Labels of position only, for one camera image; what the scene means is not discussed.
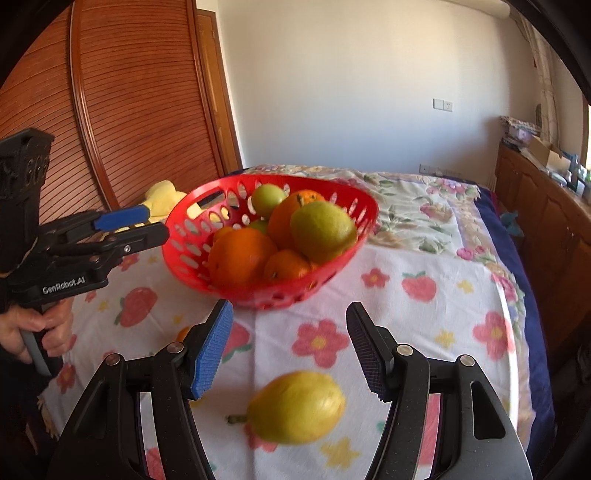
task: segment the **yellow stuffed toy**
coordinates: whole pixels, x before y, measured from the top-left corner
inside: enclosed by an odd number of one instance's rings
[[[186,193],[177,192],[170,180],[159,181],[152,185],[146,192],[146,199],[142,202],[142,205],[146,205],[150,210],[149,222],[164,220],[185,195]]]

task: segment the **wall socket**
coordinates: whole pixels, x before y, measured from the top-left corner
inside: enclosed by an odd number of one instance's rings
[[[433,99],[433,108],[435,110],[443,110],[445,112],[453,112],[453,102],[447,100]]]

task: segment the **green fruit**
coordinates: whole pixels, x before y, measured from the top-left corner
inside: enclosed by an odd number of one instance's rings
[[[267,234],[267,225],[269,225],[268,220],[255,220],[254,222],[248,224],[250,228],[256,228],[265,235]]]
[[[277,185],[265,183],[252,193],[252,206],[257,215],[268,219],[275,207],[286,198],[285,192]]]
[[[291,236],[309,260],[323,264],[357,242],[357,228],[343,209],[330,202],[312,202],[291,215]]]

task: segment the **screw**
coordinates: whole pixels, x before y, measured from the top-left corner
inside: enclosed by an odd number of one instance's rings
[[[473,367],[476,365],[476,361],[470,355],[462,355],[460,357],[460,362],[466,367]]]
[[[411,356],[413,354],[413,347],[411,347],[410,345],[398,345],[398,347],[396,348],[396,351],[400,354],[400,355],[404,355],[404,356]]]
[[[105,358],[105,363],[107,365],[113,366],[117,365],[121,360],[121,355],[118,353],[112,353],[107,358]]]
[[[183,351],[184,345],[181,342],[169,343],[166,347],[168,353],[180,353]]]

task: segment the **black handle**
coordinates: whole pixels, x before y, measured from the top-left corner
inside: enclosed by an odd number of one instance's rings
[[[37,373],[44,377],[54,378],[64,366],[64,361],[60,356],[50,357],[47,355],[47,351],[41,344],[41,340],[46,333],[47,330],[42,330],[40,332],[27,332],[26,330],[21,330],[22,339],[25,342],[27,350],[29,350],[29,353],[31,354]]]

